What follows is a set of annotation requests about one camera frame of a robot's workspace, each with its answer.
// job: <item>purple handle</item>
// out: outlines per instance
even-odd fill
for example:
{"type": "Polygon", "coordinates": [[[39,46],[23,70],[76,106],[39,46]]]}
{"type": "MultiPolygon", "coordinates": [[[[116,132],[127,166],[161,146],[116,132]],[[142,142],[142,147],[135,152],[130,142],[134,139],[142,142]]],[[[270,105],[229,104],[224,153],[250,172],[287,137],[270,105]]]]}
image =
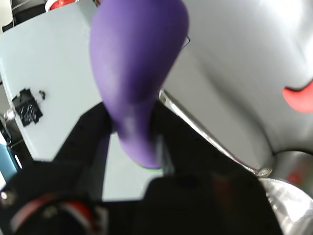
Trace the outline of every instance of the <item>purple handle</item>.
{"type": "Polygon", "coordinates": [[[122,147],[145,168],[160,168],[151,112],[187,32],[181,0],[103,0],[93,19],[90,54],[98,89],[122,147]]]}

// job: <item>metal screw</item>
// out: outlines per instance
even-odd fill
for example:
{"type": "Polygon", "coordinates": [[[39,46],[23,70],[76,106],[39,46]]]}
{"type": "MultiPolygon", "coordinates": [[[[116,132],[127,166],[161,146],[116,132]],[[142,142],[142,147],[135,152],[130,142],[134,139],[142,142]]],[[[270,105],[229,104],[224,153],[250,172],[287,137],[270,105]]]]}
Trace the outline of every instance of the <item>metal screw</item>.
{"type": "Polygon", "coordinates": [[[54,206],[48,207],[43,212],[43,217],[46,219],[50,219],[58,214],[58,209],[54,206]]]}
{"type": "Polygon", "coordinates": [[[16,201],[16,196],[14,193],[7,191],[0,193],[0,202],[3,207],[9,207],[13,205],[16,201]]]}
{"type": "Polygon", "coordinates": [[[7,111],[3,114],[2,118],[3,118],[4,122],[8,122],[8,121],[14,120],[14,119],[15,119],[15,116],[16,116],[15,110],[9,109],[9,110],[7,110],[7,111]]]}
{"type": "Polygon", "coordinates": [[[272,171],[273,171],[273,170],[270,169],[270,168],[264,168],[264,169],[262,169],[262,170],[260,170],[260,171],[258,172],[257,176],[259,176],[259,177],[266,177],[266,176],[268,176],[269,174],[271,174],[272,171]]]}

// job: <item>red object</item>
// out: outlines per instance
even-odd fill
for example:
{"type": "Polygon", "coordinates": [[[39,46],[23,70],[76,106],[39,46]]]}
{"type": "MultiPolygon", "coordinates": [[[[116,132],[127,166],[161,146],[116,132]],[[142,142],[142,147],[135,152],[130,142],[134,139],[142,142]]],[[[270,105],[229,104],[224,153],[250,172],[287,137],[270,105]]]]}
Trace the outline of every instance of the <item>red object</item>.
{"type": "Polygon", "coordinates": [[[283,96],[287,103],[301,113],[313,113],[313,82],[301,91],[283,90],[283,96]]]}
{"type": "Polygon", "coordinates": [[[55,3],[53,3],[53,5],[50,7],[50,10],[60,8],[62,6],[65,6],[65,5],[74,3],[74,2],[76,2],[76,1],[75,0],[59,0],[59,1],[56,1],[55,3]]]}
{"type": "Polygon", "coordinates": [[[295,185],[299,185],[301,183],[301,178],[299,175],[297,174],[292,174],[288,180],[291,182],[291,183],[294,183],[295,185]]]}
{"type": "Polygon", "coordinates": [[[45,195],[27,203],[13,216],[11,220],[11,228],[13,232],[15,233],[34,213],[53,200],[53,195],[45,195]]]}
{"type": "Polygon", "coordinates": [[[91,211],[86,207],[84,204],[81,202],[76,202],[76,201],[70,201],[67,202],[70,206],[76,208],[84,217],[90,221],[91,223],[93,222],[93,215],[91,211]]]}

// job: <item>chrome surface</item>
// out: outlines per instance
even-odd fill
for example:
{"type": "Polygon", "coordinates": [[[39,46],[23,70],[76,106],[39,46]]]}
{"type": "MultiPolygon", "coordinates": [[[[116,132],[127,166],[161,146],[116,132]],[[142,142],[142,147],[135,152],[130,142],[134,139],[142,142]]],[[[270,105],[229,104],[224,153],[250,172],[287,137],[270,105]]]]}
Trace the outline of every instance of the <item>chrome surface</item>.
{"type": "Polygon", "coordinates": [[[275,167],[269,178],[293,184],[313,198],[313,156],[287,151],[275,156],[275,167]]]}
{"type": "Polygon", "coordinates": [[[272,152],[313,152],[313,114],[296,112],[282,96],[313,78],[313,1],[183,1],[191,41],[165,90],[254,168],[272,152]]]}
{"type": "Polygon", "coordinates": [[[287,182],[261,178],[284,235],[313,234],[313,199],[287,182]]]}
{"type": "Polygon", "coordinates": [[[264,168],[259,170],[258,174],[256,176],[258,177],[268,177],[272,173],[272,168],[264,168]]]}
{"type": "Polygon", "coordinates": [[[15,203],[16,199],[16,194],[11,191],[3,191],[0,194],[0,204],[4,208],[12,206],[15,203]]]}

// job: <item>white surface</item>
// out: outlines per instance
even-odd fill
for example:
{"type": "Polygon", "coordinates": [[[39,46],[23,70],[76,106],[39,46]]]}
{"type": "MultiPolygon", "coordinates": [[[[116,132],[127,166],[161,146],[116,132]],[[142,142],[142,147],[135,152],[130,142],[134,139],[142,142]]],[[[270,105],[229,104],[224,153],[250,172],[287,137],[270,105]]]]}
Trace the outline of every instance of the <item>white surface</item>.
{"type": "Polygon", "coordinates": [[[117,134],[111,136],[103,200],[141,199],[150,181],[162,175],[135,164],[122,150],[117,134]]]}
{"type": "Polygon", "coordinates": [[[10,24],[13,21],[12,7],[10,0],[0,0],[0,34],[2,27],[10,24]]]}
{"type": "Polygon", "coordinates": [[[0,114],[4,114],[4,112],[6,112],[9,108],[10,108],[10,105],[6,98],[4,88],[3,86],[0,86],[0,114]]]}
{"type": "Polygon", "coordinates": [[[271,156],[267,141],[245,113],[229,104],[193,55],[193,39],[182,50],[164,89],[176,98],[227,150],[251,167],[271,156]]]}
{"type": "Polygon", "coordinates": [[[101,102],[89,64],[95,10],[89,0],[70,4],[0,37],[0,74],[8,99],[23,88],[46,91],[37,124],[24,128],[16,120],[35,160],[53,160],[78,118],[101,102]]]}
{"type": "Polygon", "coordinates": [[[5,187],[5,185],[6,185],[6,181],[0,171],[0,190],[2,190],[5,187]]]}

